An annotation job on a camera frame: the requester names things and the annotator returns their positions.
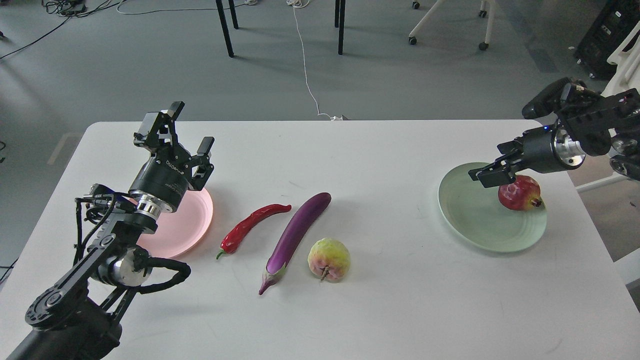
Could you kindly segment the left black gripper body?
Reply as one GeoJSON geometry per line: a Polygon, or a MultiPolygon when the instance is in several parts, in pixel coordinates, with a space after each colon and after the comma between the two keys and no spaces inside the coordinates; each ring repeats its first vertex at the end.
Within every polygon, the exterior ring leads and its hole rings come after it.
{"type": "Polygon", "coordinates": [[[157,151],[141,167],[128,190],[134,199],[154,198],[162,212],[174,213],[187,191],[193,191],[192,169],[186,164],[192,156],[187,150],[157,151]]]}

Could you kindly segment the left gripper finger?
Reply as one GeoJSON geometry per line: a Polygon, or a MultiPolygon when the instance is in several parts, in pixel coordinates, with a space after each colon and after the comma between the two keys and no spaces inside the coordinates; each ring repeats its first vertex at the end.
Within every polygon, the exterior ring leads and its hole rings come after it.
{"type": "Polygon", "coordinates": [[[214,164],[211,162],[211,148],[215,142],[212,136],[203,137],[195,155],[186,162],[186,180],[189,191],[201,191],[210,179],[214,164]]]}
{"type": "Polygon", "coordinates": [[[186,150],[178,141],[175,122],[184,107],[183,101],[174,101],[169,109],[147,112],[140,128],[134,133],[133,144],[144,148],[154,157],[183,159],[186,150]]]}

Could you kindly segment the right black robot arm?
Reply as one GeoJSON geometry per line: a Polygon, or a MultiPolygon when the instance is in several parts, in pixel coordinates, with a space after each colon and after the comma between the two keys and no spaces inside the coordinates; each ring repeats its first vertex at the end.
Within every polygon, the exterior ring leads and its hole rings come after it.
{"type": "Polygon", "coordinates": [[[639,180],[639,93],[627,89],[603,96],[582,80],[564,77],[549,84],[529,101],[522,117],[536,120],[556,115],[551,125],[526,130],[498,145],[500,157],[468,171],[485,188],[507,185],[517,173],[560,173],[576,170],[585,157],[610,155],[611,169],[639,180]]]}

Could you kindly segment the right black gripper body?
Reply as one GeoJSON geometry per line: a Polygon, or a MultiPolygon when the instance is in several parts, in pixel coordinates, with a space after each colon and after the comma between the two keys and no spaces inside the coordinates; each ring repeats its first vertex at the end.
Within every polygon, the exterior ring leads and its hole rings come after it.
{"type": "Polygon", "coordinates": [[[496,163],[508,168],[510,173],[527,169],[541,174],[575,170],[586,158],[580,143],[558,126],[526,130],[497,148],[501,156],[496,163]]]}

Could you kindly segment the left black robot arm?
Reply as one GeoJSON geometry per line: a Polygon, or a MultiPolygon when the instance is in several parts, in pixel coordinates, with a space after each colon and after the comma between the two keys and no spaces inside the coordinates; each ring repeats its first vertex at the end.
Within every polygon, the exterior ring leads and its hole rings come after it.
{"type": "Polygon", "coordinates": [[[150,157],[128,191],[95,184],[75,199],[77,227],[83,204],[94,227],[78,235],[71,269],[27,308],[30,333],[9,360],[101,360],[121,343],[121,319],[137,294],[170,289],[190,276],[185,262],[153,256],[138,244],[214,171],[214,137],[204,137],[194,154],[179,143],[175,123],[183,107],[175,101],[144,116],[133,143],[150,157]]]}

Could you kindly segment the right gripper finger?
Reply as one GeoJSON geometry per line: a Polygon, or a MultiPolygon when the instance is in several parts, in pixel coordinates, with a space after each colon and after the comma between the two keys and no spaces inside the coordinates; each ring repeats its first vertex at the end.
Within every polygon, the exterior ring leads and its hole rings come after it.
{"type": "Polygon", "coordinates": [[[516,175],[503,172],[487,172],[481,174],[481,184],[484,188],[500,187],[514,183],[516,175]]]}
{"type": "Polygon", "coordinates": [[[517,175],[512,170],[511,162],[497,159],[482,167],[473,168],[468,175],[474,182],[514,182],[517,175]]]}

